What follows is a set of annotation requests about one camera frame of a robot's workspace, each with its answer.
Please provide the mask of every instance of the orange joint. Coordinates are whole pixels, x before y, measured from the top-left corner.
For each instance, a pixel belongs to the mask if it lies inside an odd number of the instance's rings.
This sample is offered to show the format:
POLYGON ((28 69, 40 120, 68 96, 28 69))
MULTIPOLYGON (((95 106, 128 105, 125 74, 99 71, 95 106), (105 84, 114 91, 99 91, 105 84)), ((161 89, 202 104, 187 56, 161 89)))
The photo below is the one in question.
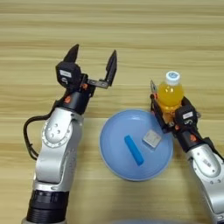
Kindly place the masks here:
POLYGON ((69 103, 71 101, 71 96, 69 95, 66 99, 65 99, 65 103, 69 103))
POLYGON ((87 90, 88 84, 87 83, 82 84, 82 88, 84 88, 85 90, 87 90))
POLYGON ((192 142, 196 142, 197 141, 197 137, 195 135, 191 135, 190 138, 191 138, 192 142))

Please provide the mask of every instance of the bottle cap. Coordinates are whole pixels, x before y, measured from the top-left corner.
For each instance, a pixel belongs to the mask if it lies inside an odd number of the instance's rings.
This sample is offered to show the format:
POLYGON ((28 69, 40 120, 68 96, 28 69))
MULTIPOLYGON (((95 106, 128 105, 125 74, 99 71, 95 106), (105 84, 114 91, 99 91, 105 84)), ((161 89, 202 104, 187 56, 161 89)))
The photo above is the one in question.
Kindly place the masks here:
POLYGON ((170 71, 166 74, 165 82, 171 86, 177 86, 179 84, 180 75, 177 72, 170 71))

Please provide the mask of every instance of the black cable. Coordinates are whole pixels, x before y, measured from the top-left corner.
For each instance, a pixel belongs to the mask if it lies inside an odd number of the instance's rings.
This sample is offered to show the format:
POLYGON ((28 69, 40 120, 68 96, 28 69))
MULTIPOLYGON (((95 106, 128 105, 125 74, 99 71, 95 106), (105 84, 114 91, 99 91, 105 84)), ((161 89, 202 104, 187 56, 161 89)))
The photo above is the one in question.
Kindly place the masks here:
POLYGON ((63 95, 63 97, 60 100, 56 101, 52 105, 52 109, 51 109, 50 113, 48 113, 47 115, 33 116, 25 122, 25 124, 24 124, 24 142, 25 142, 26 148, 28 150, 28 153, 32 159, 37 160, 39 154, 32 148, 32 143, 30 142, 30 139, 28 137, 28 132, 27 132, 28 125, 33 122, 44 121, 44 120, 49 119, 51 117, 53 111, 55 110, 55 108, 58 107, 69 96, 69 94, 70 94, 70 92, 67 90, 65 92, 65 94, 63 95))

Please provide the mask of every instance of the plastic bottle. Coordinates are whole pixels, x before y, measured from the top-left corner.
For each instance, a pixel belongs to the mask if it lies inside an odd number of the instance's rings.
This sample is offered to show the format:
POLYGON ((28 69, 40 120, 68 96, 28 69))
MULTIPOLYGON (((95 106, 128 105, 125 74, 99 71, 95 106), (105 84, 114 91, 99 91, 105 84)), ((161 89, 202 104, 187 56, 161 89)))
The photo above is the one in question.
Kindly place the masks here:
POLYGON ((184 98, 184 89, 180 84, 180 75, 177 72, 170 71, 158 86, 157 103, 162 109, 164 120, 168 123, 172 121, 174 111, 181 106, 184 98))

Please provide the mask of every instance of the blue bowl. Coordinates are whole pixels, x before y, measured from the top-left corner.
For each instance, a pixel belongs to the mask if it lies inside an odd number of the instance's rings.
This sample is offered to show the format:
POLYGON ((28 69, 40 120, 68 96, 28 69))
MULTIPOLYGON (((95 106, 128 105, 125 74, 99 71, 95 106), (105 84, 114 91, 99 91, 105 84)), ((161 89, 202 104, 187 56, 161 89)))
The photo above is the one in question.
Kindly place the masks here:
POLYGON ((164 171, 172 159, 172 134, 163 133, 152 113, 138 109, 124 110, 104 124, 100 151, 107 167, 119 177, 132 181, 152 179, 164 171), (154 130, 162 137, 156 149, 143 141, 149 130, 154 130), (141 153, 141 165, 137 164, 125 143, 126 136, 131 136, 141 153))

